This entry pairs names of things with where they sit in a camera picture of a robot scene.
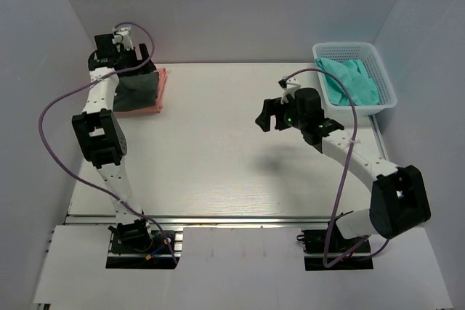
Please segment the dark grey t-shirt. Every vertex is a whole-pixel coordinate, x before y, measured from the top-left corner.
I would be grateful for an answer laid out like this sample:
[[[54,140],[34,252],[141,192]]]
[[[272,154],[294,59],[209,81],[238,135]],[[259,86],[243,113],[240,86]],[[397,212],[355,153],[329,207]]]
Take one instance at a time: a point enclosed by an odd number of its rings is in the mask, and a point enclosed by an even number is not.
[[[158,95],[159,73],[121,76],[113,100],[114,112],[131,112],[154,107]]]

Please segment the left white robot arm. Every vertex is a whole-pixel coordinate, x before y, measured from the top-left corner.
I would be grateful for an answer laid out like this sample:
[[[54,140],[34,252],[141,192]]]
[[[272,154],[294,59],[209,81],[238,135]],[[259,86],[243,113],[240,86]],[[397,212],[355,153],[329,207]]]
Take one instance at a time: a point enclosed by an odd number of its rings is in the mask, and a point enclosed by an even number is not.
[[[115,71],[121,66],[118,59],[135,53],[130,30],[129,26],[115,28],[111,35],[95,39],[97,52],[89,72],[92,86],[81,114],[72,117],[83,156],[101,176],[105,189],[111,192],[116,223],[121,227],[139,223],[139,215],[143,213],[126,174],[126,137],[113,114],[119,83]]]

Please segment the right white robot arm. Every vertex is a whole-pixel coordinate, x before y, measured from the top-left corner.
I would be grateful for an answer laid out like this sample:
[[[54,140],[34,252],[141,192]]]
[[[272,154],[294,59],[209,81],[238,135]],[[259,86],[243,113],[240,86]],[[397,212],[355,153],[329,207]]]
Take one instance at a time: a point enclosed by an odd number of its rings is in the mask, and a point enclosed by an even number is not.
[[[284,98],[266,99],[255,120],[264,132],[275,128],[300,130],[304,141],[356,176],[371,193],[368,208],[335,220],[329,245],[348,249],[355,238],[380,235],[392,239],[430,220],[423,176],[415,166],[400,167],[380,158],[351,138],[343,125],[327,118],[314,88],[297,89]]]

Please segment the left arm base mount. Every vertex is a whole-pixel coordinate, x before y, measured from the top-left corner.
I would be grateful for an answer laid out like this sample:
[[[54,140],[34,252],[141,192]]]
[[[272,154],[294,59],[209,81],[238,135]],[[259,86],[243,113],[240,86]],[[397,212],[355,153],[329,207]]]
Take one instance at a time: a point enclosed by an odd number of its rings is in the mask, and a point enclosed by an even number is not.
[[[110,242],[106,269],[172,270],[177,267],[177,233],[150,228],[145,219],[108,227]]]

